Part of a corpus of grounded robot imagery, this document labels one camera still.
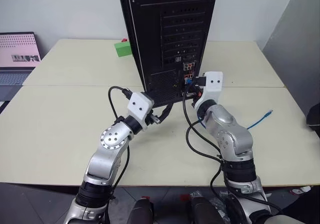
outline white plastic bracket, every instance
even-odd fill
[[[146,116],[150,113],[154,104],[154,100],[148,98],[143,93],[134,92],[128,104],[128,115],[136,119],[142,126],[142,129],[146,130]]]
[[[206,100],[214,100],[218,103],[218,99],[222,90],[222,83],[224,74],[218,71],[205,72],[206,77],[205,85],[201,98],[194,105],[194,109],[197,112],[200,105]]]

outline green object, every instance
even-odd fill
[[[119,57],[132,55],[131,46],[130,46],[129,41],[116,43],[114,46],[115,46],[115,50],[116,50]]]

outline black computer case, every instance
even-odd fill
[[[215,0],[120,0],[132,54],[155,107],[199,75]]]

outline laptop keyboard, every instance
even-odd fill
[[[0,73],[1,85],[22,85],[29,73]]]

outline gray floor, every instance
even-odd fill
[[[213,198],[208,187],[118,187],[114,193],[117,199],[109,208],[111,222],[126,224],[135,201],[149,196],[154,203],[155,223],[186,224],[185,195],[196,190],[200,190],[207,199]],[[73,198],[73,195],[0,183],[0,222],[63,223]],[[283,208],[296,199],[287,190],[277,190],[272,192],[269,201]]]

